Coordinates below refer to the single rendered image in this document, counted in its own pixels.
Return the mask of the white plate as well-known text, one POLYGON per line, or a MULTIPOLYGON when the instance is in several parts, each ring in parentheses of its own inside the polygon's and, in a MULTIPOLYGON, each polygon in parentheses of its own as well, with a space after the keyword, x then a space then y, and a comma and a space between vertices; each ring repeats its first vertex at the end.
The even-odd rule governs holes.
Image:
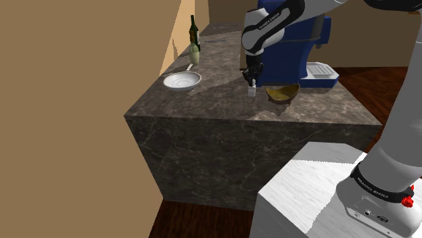
POLYGON ((188 91, 194 89, 202 80, 202 76, 196 72, 184 71, 167 76, 163 84, 171 91, 188 91))

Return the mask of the brown wooden bowl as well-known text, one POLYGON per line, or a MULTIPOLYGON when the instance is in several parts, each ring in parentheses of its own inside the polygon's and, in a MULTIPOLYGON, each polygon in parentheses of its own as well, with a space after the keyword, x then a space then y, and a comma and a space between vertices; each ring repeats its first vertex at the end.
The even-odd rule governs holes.
POLYGON ((272 103, 285 105, 291 104, 291 101, 296 97, 300 90, 299 84, 292 84, 288 86, 281 87, 279 89, 270 89, 265 88, 268 100, 272 103))

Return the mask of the blue espresso machine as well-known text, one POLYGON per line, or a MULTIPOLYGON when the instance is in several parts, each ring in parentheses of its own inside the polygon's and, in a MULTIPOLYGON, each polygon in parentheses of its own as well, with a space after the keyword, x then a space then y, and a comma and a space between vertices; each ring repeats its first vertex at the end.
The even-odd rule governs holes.
POLYGON ((340 5, 340 0, 258 0, 245 14, 241 35, 245 55, 261 55, 264 64, 254 85, 333 87, 339 74, 308 56, 313 47, 328 43, 331 18, 326 13, 340 5))

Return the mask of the dark marble counter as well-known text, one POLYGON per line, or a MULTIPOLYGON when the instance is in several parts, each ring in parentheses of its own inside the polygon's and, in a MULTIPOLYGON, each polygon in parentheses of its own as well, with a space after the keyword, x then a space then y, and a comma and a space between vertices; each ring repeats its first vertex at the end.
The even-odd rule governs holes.
POLYGON ((193 67, 199 85, 171 91, 158 78, 124 116, 167 201, 252 210, 258 191, 308 142, 364 150, 381 128, 341 84, 302 89, 290 105, 271 103, 263 88, 248 97, 240 37, 238 23, 207 25, 193 67))

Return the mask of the grey robot stand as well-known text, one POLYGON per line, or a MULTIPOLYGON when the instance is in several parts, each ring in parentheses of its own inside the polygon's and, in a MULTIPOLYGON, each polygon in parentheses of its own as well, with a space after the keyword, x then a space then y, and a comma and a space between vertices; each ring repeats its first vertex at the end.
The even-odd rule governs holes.
POLYGON ((307 143, 259 190, 250 238, 401 238, 377 213, 347 210, 337 196, 365 156, 344 143, 307 143))

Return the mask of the dark green wine bottle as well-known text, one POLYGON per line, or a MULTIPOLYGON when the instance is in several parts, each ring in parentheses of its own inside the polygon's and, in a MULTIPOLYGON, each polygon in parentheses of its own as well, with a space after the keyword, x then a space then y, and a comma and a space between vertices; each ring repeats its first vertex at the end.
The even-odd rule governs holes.
POLYGON ((194 15, 191 15, 190 18, 191 26, 189 28, 189 38, 191 43, 194 43, 197 46, 198 50, 201 51, 199 29, 195 24, 194 15))

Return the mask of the pale green vase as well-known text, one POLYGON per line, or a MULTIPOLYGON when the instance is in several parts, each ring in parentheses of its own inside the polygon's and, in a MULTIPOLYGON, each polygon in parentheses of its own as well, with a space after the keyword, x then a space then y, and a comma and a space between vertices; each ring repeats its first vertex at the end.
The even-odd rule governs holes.
POLYGON ((189 60, 193 65, 198 65, 200 60, 200 51, 195 43, 189 46, 189 60))

